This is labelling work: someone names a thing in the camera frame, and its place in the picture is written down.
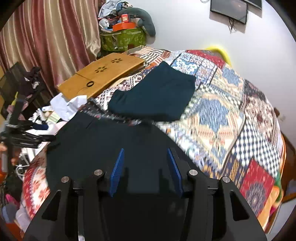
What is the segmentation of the black pants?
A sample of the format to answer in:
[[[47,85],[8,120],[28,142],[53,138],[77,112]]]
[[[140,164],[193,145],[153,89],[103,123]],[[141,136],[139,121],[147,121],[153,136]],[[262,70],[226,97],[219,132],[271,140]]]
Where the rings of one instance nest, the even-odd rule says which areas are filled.
[[[77,113],[47,149],[46,178],[83,197],[86,240],[211,240],[208,178],[156,126]]]

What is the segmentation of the white crumpled cloth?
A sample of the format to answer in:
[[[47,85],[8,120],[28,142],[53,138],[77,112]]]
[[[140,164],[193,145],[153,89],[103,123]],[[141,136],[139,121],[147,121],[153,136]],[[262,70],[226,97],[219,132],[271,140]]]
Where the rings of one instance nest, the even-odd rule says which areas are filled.
[[[77,113],[78,109],[86,103],[86,95],[79,95],[71,100],[67,100],[62,93],[59,93],[50,101],[50,105],[53,108],[53,110],[64,121],[71,120],[71,118],[73,118],[74,115]]]

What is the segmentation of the bamboo lap desk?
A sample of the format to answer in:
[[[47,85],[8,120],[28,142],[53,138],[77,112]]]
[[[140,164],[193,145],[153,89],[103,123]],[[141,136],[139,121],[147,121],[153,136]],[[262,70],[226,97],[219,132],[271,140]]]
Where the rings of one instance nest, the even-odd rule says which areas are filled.
[[[58,86],[58,90],[71,100],[76,96],[97,97],[112,83],[144,65],[139,57],[111,53],[76,72]]]

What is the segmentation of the patchwork patterned bedspread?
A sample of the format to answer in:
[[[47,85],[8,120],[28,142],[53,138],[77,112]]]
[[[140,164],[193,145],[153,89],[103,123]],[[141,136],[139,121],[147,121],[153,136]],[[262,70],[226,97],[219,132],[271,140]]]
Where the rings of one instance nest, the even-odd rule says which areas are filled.
[[[96,111],[93,114],[89,114],[90,104],[81,106],[77,113],[98,120],[105,118],[129,125],[156,126],[207,177],[229,177],[259,223],[265,225],[270,212],[268,200],[279,176],[283,149],[280,125],[265,94],[223,59],[210,53],[199,50],[170,52],[141,46],[132,55],[142,58],[145,67],[100,93],[94,100]],[[162,62],[196,78],[193,96],[179,120],[133,119],[108,110],[116,90],[132,89]],[[54,190],[46,178],[49,144],[39,151],[25,172],[18,214],[24,214],[28,221],[33,220]]]

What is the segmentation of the striped red gold curtain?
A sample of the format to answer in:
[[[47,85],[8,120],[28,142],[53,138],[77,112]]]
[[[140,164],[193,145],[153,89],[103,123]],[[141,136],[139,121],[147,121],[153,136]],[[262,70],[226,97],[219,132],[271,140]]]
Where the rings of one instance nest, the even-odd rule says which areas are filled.
[[[1,68],[37,66],[52,96],[101,49],[98,13],[104,1],[24,1],[1,29]]]

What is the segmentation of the folded dark teal pants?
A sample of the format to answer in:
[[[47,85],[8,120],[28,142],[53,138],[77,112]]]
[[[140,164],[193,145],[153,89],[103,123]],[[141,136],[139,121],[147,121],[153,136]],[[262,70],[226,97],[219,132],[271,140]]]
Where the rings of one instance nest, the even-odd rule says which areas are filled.
[[[132,89],[116,90],[108,110],[133,119],[178,121],[193,96],[195,80],[162,62]]]

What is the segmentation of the green storage basket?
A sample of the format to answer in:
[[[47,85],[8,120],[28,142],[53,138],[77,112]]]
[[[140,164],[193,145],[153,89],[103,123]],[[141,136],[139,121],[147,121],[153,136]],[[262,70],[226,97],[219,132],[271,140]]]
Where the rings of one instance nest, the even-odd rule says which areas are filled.
[[[142,28],[133,28],[117,32],[100,31],[101,47],[109,52],[125,52],[146,45],[146,34]]]

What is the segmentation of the orange box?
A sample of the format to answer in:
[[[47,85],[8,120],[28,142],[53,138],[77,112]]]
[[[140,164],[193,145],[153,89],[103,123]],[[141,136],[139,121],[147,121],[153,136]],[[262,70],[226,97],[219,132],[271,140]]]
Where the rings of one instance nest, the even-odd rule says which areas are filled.
[[[112,30],[116,32],[121,30],[134,29],[135,27],[136,27],[136,24],[133,22],[121,22],[113,25]]]

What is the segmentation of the grey plush toy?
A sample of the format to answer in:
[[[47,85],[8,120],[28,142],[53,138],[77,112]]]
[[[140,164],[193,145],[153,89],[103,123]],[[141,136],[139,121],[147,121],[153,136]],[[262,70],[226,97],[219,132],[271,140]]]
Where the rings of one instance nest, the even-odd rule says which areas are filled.
[[[135,22],[138,27],[143,28],[150,37],[156,36],[156,29],[152,22],[152,18],[147,11],[132,7],[122,9],[118,12],[120,17],[122,17],[124,14],[128,15],[128,18],[131,22]]]

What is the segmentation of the yellow bed rail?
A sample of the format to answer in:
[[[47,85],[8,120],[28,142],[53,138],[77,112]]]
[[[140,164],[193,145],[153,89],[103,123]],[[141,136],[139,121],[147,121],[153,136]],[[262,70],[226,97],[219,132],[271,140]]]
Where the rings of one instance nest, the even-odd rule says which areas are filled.
[[[227,52],[226,52],[223,48],[220,48],[220,47],[218,47],[218,46],[208,46],[208,47],[206,48],[206,50],[219,53],[220,56],[222,57],[222,59],[223,59],[223,60],[224,60],[229,66],[232,66],[232,63],[231,63],[230,57],[229,57],[229,55],[227,54]]]

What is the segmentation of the small wall monitor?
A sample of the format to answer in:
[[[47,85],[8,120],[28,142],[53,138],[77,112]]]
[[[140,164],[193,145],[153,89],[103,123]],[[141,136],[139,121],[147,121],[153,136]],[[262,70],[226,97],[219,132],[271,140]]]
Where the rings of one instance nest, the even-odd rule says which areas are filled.
[[[211,0],[210,11],[227,16],[242,24],[247,22],[248,5],[240,0]]]

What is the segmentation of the large wall television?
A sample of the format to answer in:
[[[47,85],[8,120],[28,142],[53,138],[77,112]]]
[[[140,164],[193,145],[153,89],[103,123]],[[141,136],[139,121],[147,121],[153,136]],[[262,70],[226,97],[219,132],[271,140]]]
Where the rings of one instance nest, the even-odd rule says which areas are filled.
[[[244,0],[244,1],[258,9],[262,9],[262,0]]]

